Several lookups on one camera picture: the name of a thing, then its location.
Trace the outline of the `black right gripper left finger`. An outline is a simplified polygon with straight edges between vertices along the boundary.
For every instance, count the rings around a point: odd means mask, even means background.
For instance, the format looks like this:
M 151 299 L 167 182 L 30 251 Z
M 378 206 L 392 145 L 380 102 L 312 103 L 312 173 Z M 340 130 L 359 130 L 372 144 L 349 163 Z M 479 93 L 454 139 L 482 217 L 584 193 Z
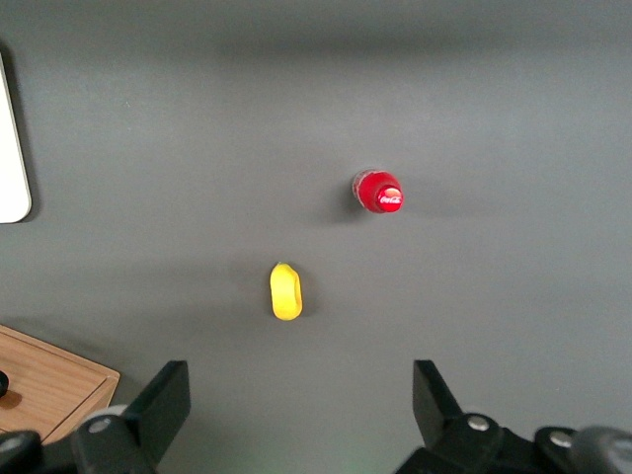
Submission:
M 188 363 L 167 362 L 122 412 L 94 415 L 71 437 L 79 473 L 155 473 L 191 411 Z

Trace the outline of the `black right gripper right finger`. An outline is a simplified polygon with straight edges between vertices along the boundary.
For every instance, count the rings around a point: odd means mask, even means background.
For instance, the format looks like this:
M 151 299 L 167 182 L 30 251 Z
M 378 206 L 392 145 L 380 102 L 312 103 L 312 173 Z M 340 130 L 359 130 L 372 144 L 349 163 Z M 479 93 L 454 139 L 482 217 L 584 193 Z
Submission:
M 478 413 L 465 413 L 436 365 L 417 360 L 413 412 L 424 445 L 399 473 L 534 473 L 533 444 Z

